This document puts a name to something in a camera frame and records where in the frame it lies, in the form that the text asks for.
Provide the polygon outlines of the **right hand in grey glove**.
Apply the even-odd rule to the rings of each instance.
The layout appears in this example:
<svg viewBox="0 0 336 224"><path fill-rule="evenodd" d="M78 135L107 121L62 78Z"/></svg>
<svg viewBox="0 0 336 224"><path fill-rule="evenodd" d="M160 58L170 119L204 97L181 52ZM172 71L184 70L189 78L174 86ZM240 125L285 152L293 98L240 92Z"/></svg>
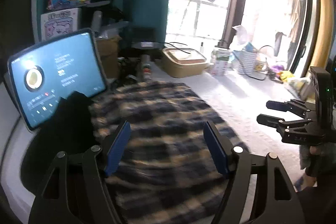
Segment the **right hand in grey glove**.
<svg viewBox="0 0 336 224"><path fill-rule="evenodd" d="M306 175L318 177L335 168L335 143L324 143L317 147L300 145L300 168Z"/></svg>

